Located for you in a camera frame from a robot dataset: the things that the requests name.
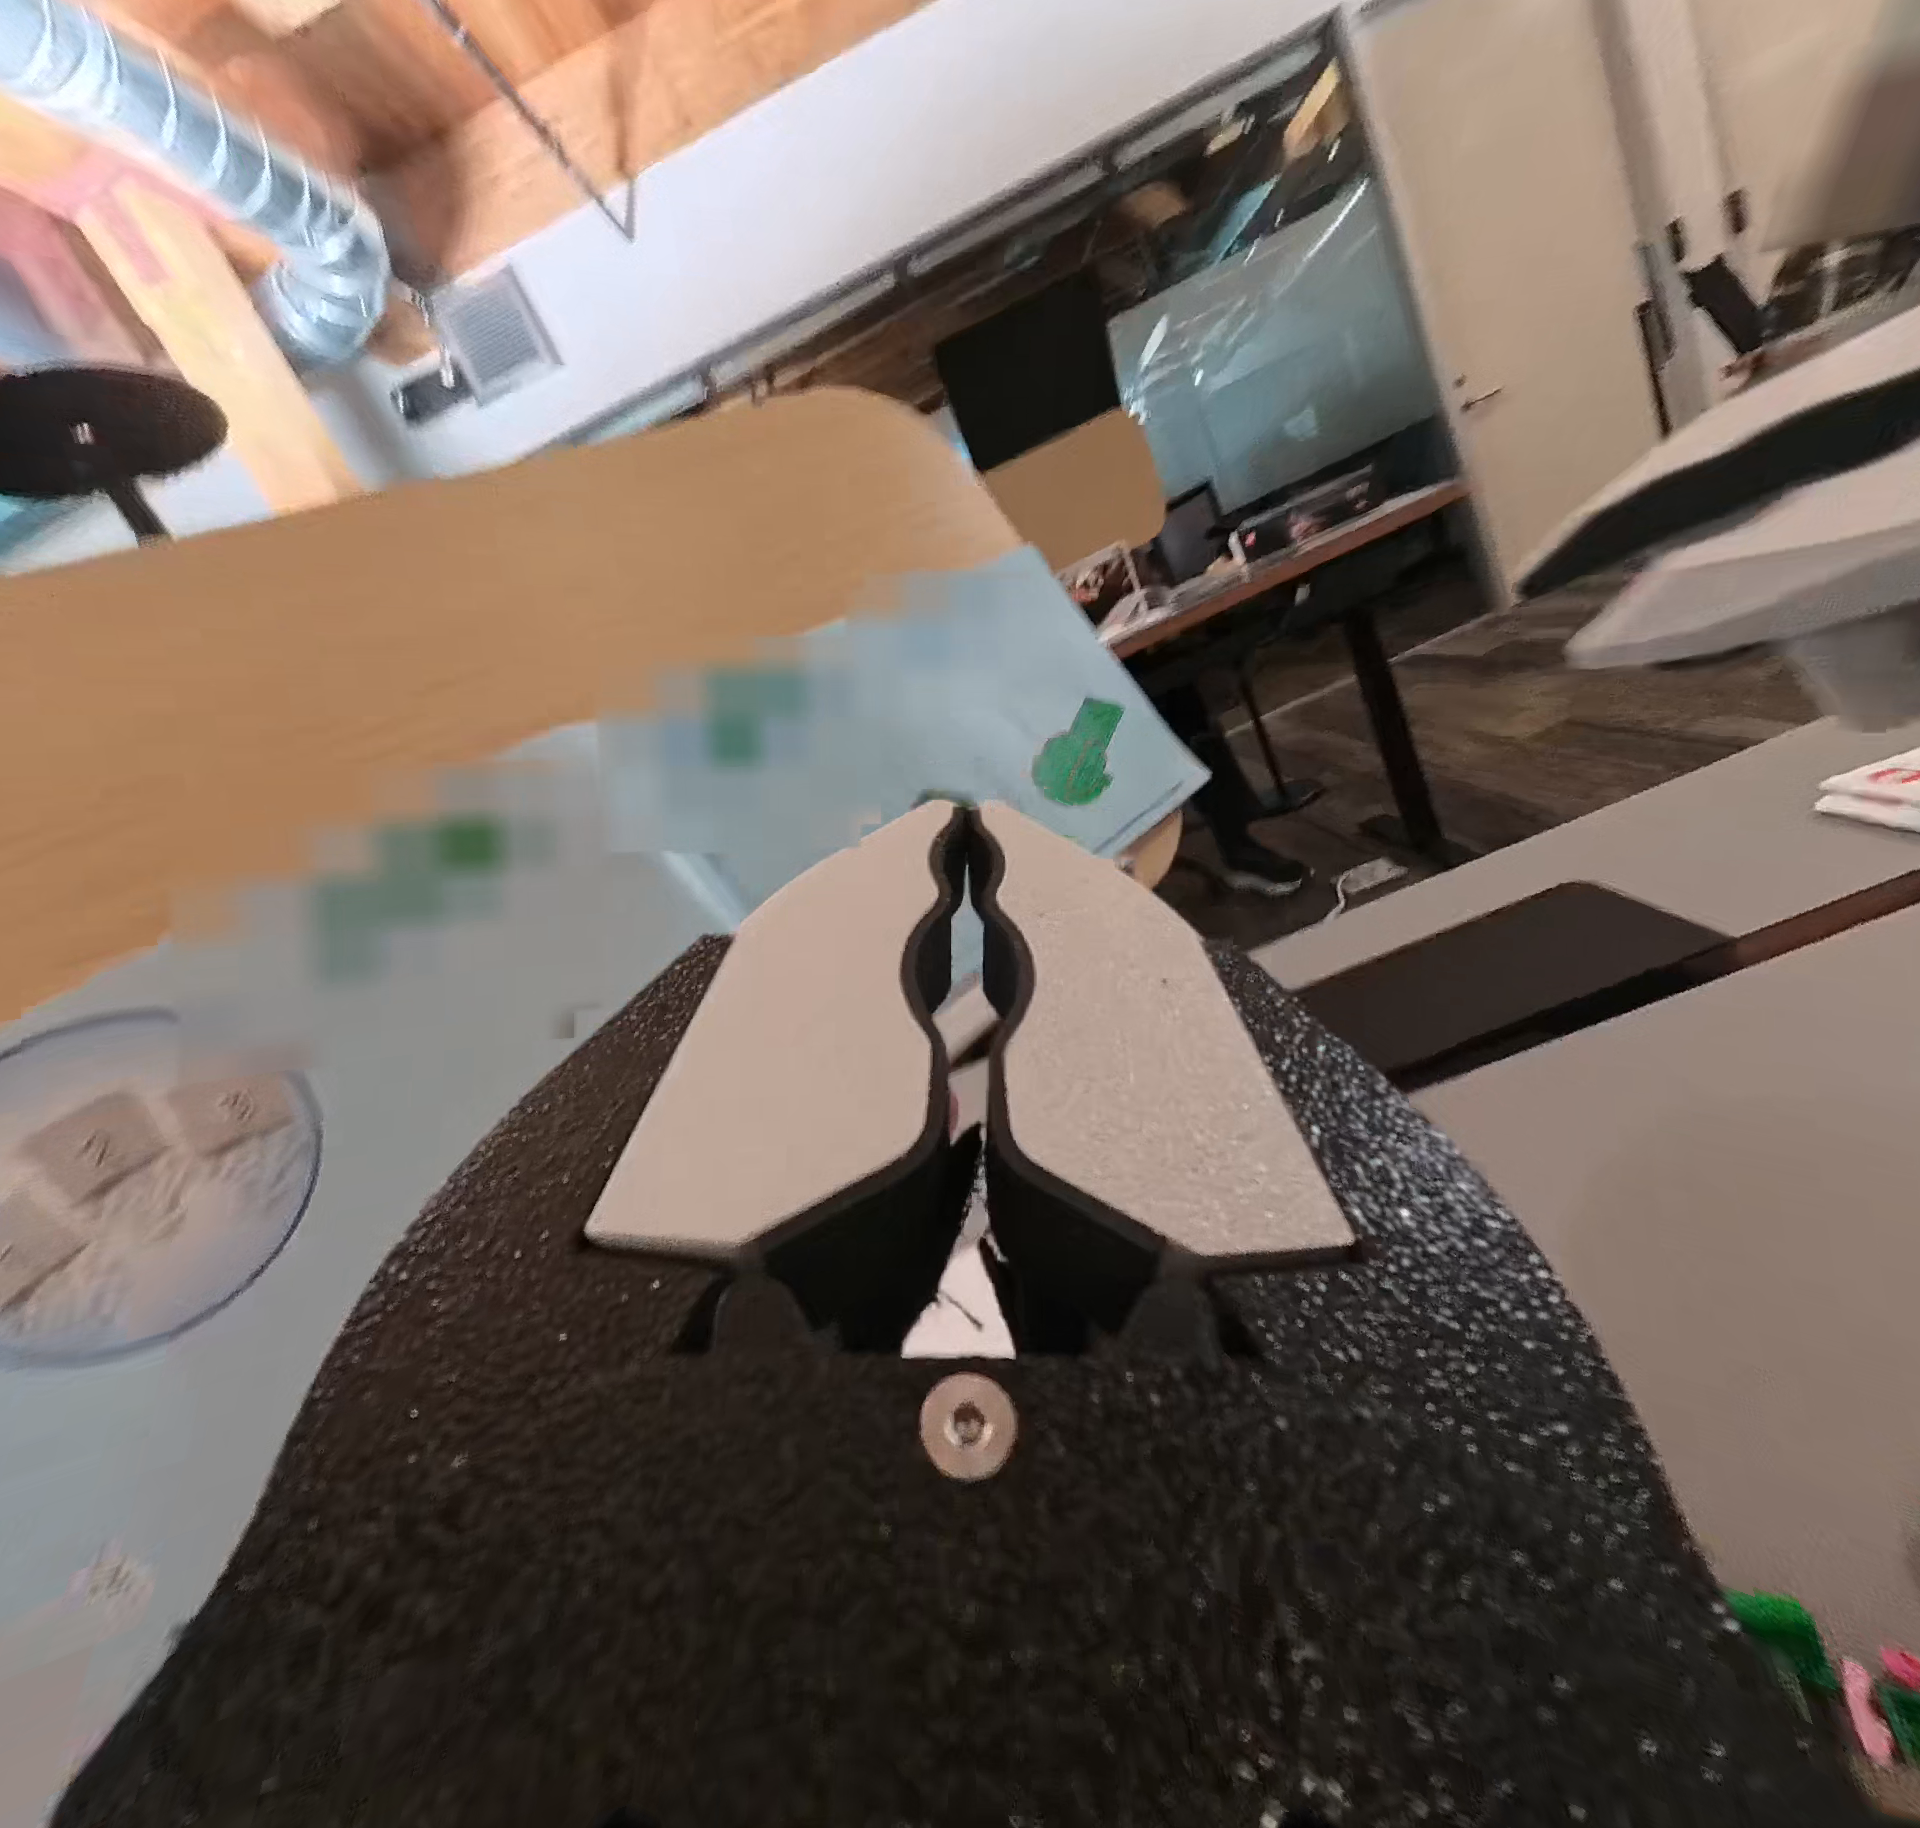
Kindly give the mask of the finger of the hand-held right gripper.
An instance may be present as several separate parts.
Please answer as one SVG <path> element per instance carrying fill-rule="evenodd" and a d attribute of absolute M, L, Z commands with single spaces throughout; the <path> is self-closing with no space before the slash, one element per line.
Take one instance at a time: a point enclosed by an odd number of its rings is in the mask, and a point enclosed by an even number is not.
<path fill-rule="evenodd" d="M 1783 658 L 1859 731 L 1918 716 L 1916 485 L 1814 485 L 1658 556 L 1566 643 L 1585 670 Z"/>
<path fill-rule="evenodd" d="M 1866 469 L 1918 434 L 1918 305 L 1748 382 L 1577 508 L 1514 575 L 1535 599 Z"/>

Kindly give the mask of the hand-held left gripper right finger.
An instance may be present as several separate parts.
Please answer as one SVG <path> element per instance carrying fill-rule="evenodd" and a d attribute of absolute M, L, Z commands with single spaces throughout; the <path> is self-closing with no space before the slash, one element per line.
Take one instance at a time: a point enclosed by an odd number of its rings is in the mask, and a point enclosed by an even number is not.
<path fill-rule="evenodd" d="M 968 887 L 999 1017 L 983 1197 L 1017 1352 L 1078 1356 L 1152 1290 L 1354 1260 L 1362 1240 L 1206 940 L 1004 802 Z"/>

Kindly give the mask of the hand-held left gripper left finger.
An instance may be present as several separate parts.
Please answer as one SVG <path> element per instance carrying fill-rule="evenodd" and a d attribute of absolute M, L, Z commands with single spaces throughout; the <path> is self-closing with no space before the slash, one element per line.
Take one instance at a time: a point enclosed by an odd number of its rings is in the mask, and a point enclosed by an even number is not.
<path fill-rule="evenodd" d="M 782 1288 L 901 1353 L 973 1194 L 937 1013 L 973 809 L 929 800 L 806 870 L 725 945 L 584 1240 Z"/>

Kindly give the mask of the black lego box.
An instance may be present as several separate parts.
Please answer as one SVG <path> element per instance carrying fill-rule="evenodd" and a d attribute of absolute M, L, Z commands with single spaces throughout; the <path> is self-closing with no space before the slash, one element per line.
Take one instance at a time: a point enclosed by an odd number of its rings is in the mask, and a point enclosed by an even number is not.
<path fill-rule="evenodd" d="M 1382 503 L 1380 465 L 1364 462 L 1238 517 L 1229 543 L 1246 563 L 1295 553 Z"/>

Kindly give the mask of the pile of small lego pieces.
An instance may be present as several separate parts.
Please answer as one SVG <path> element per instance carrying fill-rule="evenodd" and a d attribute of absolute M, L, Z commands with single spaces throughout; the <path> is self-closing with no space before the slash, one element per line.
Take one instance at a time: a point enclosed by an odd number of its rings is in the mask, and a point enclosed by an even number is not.
<path fill-rule="evenodd" d="M 1870 1774 L 1916 1774 L 1916 1648 L 1886 1643 L 1874 1659 L 1837 1653 L 1792 1595 L 1731 1590 L 1722 1600 L 1800 1714 L 1824 1724 Z"/>

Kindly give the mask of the long table with black legs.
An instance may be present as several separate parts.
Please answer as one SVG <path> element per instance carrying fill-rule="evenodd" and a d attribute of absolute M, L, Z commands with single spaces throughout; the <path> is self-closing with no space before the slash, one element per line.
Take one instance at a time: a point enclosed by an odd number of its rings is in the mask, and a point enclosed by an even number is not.
<path fill-rule="evenodd" d="M 1268 787 L 1260 815 L 1302 812 L 1320 787 L 1289 781 L 1255 692 L 1263 648 L 1293 634 L 1293 618 L 1309 630 L 1335 624 L 1348 651 L 1391 812 L 1360 829 L 1387 856 L 1451 870 L 1477 858 L 1443 827 L 1405 693 L 1380 636 L 1380 599 L 1420 553 L 1405 541 L 1437 537 L 1440 520 L 1469 495 L 1463 479 L 1446 479 L 1394 495 L 1367 513 L 1304 543 L 1291 543 L 1219 578 L 1200 578 L 1167 593 L 1167 604 L 1133 620 L 1110 615 L 1104 643 L 1123 663 L 1146 663 L 1156 680 L 1193 686 L 1210 672 L 1226 674 L 1246 712 Z"/>

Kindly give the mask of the white air vent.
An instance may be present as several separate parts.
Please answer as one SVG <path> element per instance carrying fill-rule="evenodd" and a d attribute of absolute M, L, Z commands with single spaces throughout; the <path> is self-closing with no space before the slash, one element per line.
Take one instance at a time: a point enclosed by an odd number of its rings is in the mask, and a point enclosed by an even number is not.
<path fill-rule="evenodd" d="M 428 307 L 444 354 L 478 405 L 505 399 L 564 364 L 512 263 L 447 282 L 432 291 Z"/>

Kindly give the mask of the wooden pillar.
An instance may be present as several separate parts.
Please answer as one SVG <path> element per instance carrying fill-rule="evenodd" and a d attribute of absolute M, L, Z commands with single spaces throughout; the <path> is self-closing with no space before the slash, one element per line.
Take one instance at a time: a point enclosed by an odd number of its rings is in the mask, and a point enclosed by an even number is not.
<path fill-rule="evenodd" d="M 77 207 L 75 225 L 179 373 L 221 407 L 228 445 L 273 513 L 365 492 L 226 248 L 194 210 L 164 189 L 118 179 Z"/>

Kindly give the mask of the black wall panel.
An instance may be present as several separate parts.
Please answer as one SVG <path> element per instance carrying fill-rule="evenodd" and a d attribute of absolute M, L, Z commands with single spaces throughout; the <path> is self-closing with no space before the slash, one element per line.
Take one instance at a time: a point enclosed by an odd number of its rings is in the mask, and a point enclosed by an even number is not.
<path fill-rule="evenodd" d="M 933 345 L 934 373 L 979 473 L 1123 407 L 1099 279 L 1082 270 Z"/>

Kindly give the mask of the large silver duct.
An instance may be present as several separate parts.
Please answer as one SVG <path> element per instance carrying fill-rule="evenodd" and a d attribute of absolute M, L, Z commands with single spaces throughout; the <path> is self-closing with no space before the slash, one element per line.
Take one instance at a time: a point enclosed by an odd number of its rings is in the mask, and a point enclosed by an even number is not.
<path fill-rule="evenodd" d="M 334 369 L 369 347 L 395 279 L 383 224 L 257 116 L 79 0 L 2 0 L 2 89 L 265 240 L 255 300 L 291 361 Z"/>

